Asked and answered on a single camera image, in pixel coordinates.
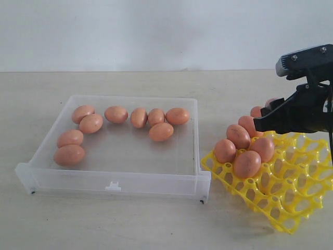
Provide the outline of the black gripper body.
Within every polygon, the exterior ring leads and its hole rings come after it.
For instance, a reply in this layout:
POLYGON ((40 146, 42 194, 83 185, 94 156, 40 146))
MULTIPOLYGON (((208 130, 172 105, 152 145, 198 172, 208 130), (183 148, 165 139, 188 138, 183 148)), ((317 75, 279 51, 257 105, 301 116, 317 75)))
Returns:
POLYGON ((274 100, 269 107, 261 109, 262 116, 254 119, 255 129, 278 134, 329 132, 332 114, 325 106, 330 94, 330 86, 326 84, 298 85, 289 98, 274 100))

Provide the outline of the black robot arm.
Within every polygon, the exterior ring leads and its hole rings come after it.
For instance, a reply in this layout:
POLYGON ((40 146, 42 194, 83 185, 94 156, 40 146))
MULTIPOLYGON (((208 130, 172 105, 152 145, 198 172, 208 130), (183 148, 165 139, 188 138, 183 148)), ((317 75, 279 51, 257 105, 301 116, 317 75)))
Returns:
POLYGON ((327 85, 298 85, 287 99, 276 99, 261 109, 262 116, 254 119, 255 129, 278 134, 329 132, 332 113, 325 108, 328 97, 327 85))

